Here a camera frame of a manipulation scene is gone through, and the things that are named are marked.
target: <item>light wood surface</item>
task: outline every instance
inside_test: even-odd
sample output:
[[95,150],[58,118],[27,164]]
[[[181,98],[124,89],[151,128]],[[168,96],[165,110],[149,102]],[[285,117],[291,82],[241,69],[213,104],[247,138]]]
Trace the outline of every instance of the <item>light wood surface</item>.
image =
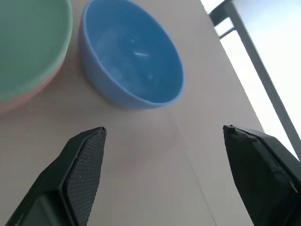
[[[90,226],[250,226],[233,183],[222,127],[261,130],[198,0],[135,0],[165,28],[185,71],[183,95],[155,110],[123,109],[84,79],[76,33],[58,76],[0,116],[0,225],[72,136],[106,126]],[[86,0],[73,1],[77,27]]]

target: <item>bowl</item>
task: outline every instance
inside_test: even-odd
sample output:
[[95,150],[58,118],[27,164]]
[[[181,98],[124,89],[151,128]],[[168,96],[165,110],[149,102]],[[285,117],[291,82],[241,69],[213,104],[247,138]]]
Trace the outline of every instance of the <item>bowl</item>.
[[29,100],[56,75],[72,34],[69,0],[0,3],[0,112]]
[[83,11],[79,52],[87,79],[118,105],[148,109],[183,89],[178,53],[162,27],[127,0],[93,0]]

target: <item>bowl rim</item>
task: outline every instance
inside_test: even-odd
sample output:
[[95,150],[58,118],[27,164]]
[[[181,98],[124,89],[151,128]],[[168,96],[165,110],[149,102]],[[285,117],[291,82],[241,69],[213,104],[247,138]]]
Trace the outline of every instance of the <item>bowl rim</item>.
[[72,37],[72,30],[73,30],[73,9],[72,9],[72,4],[70,0],[64,0],[66,2],[67,6],[67,13],[68,13],[68,32],[67,35],[64,39],[64,42],[62,43],[61,50],[57,54],[57,58],[53,62],[49,62],[48,66],[40,73],[37,73],[36,77],[25,84],[22,84],[20,87],[17,87],[13,90],[3,92],[3,94],[0,95],[0,103],[8,102],[14,98],[18,98],[19,96],[23,95],[24,92],[28,92],[31,89],[36,88],[39,86],[43,81],[45,81],[48,76],[52,74],[53,71],[55,71],[61,64],[62,61],[64,61],[67,50],[69,48],[69,44],[71,41]]
[[136,4],[135,2],[132,2],[130,0],[120,0],[120,1],[125,1],[125,2],[128,2],[130,4],[132,4],[133,6],[137,7],[138,9],[140,9],[143,13],[145,13],[146,15],[148,15],[154,23],[156,23],[158,25],[158,27],[163,31],[163,33],[166,35],[166,37],[168,38],[168,40],[170,41],[171,45],[172,45],[172,48],[174,49],[175,53],[176,53],[176,57],[180,63],[180,68],[181,68],[181,75],[182,75],[182,84],[181,84],[181,87],[180,87],[180,90],[178,92],[178,94],[172,99],[172,100],[169,100],[167,102],[163,102],[163,103],[158,103],[158,102],[152,102],[152,101],[149,101],[149,100],[146,100],[146,99],[142,99],[136,95],[134,95],[133,93],[131,93],[130,91],[128,91],[126,88],[124,88],[123,86],[121,86],[112,76],[110,76],[110,73],[108,73],[108,71],[105,69],[105,67],[103,66],[103,64],[100,62],[97,54],[95,53],[94,49],[92,48],[92,45],[91,45],[91,42],[90,42],[90,39],[88,38],[89,35],[88,35],[88,31],[87,31],[87,23],[86,23],[86,18],[87,18],[87,11],[89,10],[91,4],[94,2],[94,1],[102,1],[102,0],[91,0],[84,8],[83,10],[83,13],[82,13],[82,16],[81,16],[81,24],[82,24],[82,30],[83,30],[83,33],[84,33],[84,39],[85,41],[87,42],[87,46],[88,46],[88,50],[91,52],[97,66],[99,66],[101,68],[101,70],[104,72],[104,74],[106,74],[106,76],[119,88],[121,89],[123,92],[125,92],[127,95],[129,95],[130,97],[134,98],[135,100],[138,100],[138,101],[141,101],[143,102],[144,104],[147,104],[147,105],[151,105],[151,106],[157,106],[157,107],[160,107],[160,106],[166,106],[168,104],[171,104],[173,103],[174,101],[176,101],[179,96],[182,94],[183,92],[183,87],[184,87],[184,73],[183,73],[183,65],[182,65],[182,62],[181,62],[181,59],[179,57],[179,53],[174,45],[174,43],[172,42],[172,40],[170,39],[170,37],[168,36],[168,34],[166,33],[166,31],[163,29],[163,27],[156,21],[156,19],[151,15],[149,14],[147,11],[145,11],[142,7],[140,7],[138,4]]

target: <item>bright light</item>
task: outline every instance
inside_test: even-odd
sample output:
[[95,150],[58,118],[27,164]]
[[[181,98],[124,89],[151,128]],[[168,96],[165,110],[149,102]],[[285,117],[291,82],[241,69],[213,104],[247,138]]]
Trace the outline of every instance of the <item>bright light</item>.
[[201,0],[205,10],[207,13],[210,13],[214,10],[219,4],[221,4],[224,0]]
[[297,158],[239,35],[233,31],[221,42],[264,132],[276,137]]
[[221,36],[225,34],[227,31],[229,31],[231,28],[233,28],[233,23],[230,18],[227,18],[223,20],[219,25],[217,25],[215,27],[215,30],[218,36]]

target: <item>green bowl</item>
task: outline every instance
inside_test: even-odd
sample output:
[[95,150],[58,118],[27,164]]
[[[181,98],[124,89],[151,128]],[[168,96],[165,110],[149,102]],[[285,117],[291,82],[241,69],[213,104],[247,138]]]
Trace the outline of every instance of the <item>green bowl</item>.
[[50,82],[66,56],[72,25],[69,0],[1,0],[0,112]]

